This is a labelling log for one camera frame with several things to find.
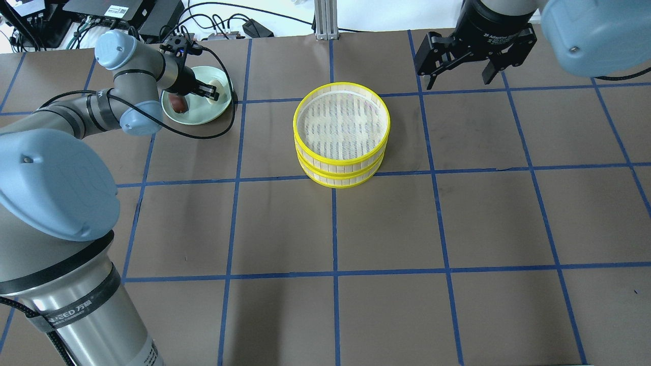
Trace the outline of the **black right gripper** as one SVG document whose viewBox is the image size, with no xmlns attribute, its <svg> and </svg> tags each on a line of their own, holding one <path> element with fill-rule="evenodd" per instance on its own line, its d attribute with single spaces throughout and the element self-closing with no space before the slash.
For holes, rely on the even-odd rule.
<svg viewBox="0 0 651 366">
<path fill-rule="evenodd" d="M 467 54 L 488 56 L 482 72 L 485 85 L 507 67 L 522 65 L 537 43 L 533 26 L 527 26 L 535 10 L 530 1 L 463 1 L 454 37 L 429 31 L 416 51 L 416 73 L 429 76 L 426 90 Z"/>
</svg>

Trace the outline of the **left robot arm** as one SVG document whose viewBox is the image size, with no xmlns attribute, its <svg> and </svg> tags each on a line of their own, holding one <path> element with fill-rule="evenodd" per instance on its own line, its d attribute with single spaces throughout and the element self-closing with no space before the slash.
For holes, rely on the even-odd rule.
<svg viewBox="0 0 651 366">
<path fill-rule="evenodd" d="M 220 91 L 186 66 L 205 51 L 187 35 L 156 51 L 107 31 L 95 59 L 112 73 L 112 88 L 63 93 L 2 128 L 2 304 L 45 333 L 67 365 L 165 364 L 108 257 L 120 201 L 84 138 L 169 129 L 160 91 L 232 97 L 232 83 Z"/>
</svg>

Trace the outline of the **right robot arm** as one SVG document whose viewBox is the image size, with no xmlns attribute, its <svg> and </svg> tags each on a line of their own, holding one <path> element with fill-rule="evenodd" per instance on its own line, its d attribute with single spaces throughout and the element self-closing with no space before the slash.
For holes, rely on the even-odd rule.
<svg viewBox="0 0 651 366">
<path fill-rule="evenodd" d="M 486 61 L 482 80 L 518 67 L 537 43 L 530 19 L 540 25 L 563 70 L 615 81 L 612 74 L 649 60 L 649 1 L 463 1 L 454 31 L 430 31 L 414 55 L 416 73 L 437 77 L 462 65 Z"/>
</svg>

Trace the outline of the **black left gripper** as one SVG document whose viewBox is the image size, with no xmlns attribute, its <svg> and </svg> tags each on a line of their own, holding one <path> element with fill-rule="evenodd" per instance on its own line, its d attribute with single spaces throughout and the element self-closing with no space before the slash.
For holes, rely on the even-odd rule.
<svg viewBox="0 0 651 366">
<path fill-rule="evenodd" d="M 180 96 L 188 94 L 198 95 L 207 98 L 209 101 L 218 101 L 220 93 L 214 85 L 201 85 L 193 70 L 186 66 L 179 65 L 177 77 L 173 83 L 173 93 Z"/>
</svg>

